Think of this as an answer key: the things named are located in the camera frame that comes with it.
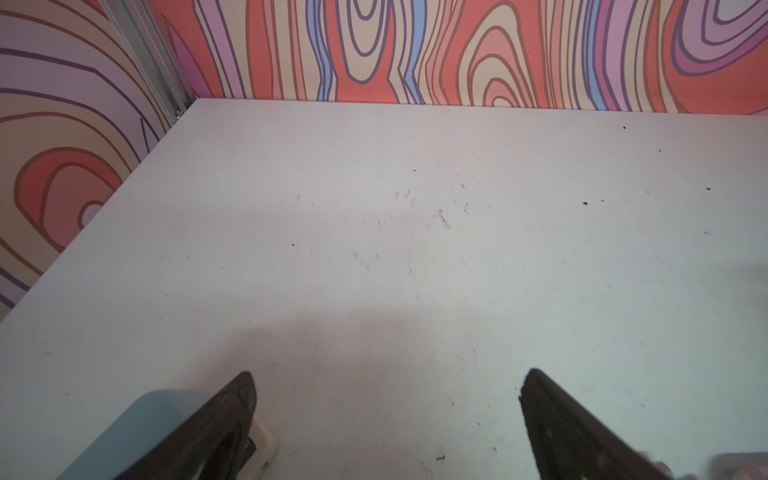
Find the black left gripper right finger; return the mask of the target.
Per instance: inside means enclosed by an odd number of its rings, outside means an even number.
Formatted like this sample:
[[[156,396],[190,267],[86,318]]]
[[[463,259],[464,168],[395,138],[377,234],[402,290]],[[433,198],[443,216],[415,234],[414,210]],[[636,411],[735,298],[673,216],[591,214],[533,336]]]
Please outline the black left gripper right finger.
[[[531,369],[520,405],[542,479],[668,479],[542,370]]]

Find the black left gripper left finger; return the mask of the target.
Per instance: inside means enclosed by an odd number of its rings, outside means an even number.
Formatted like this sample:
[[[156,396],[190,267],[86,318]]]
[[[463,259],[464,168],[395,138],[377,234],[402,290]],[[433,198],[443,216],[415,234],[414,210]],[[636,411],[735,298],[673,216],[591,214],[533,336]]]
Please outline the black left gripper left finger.
[[[256,479],[250,437],[257,391],[243,371],[213,395],[119,479]]]

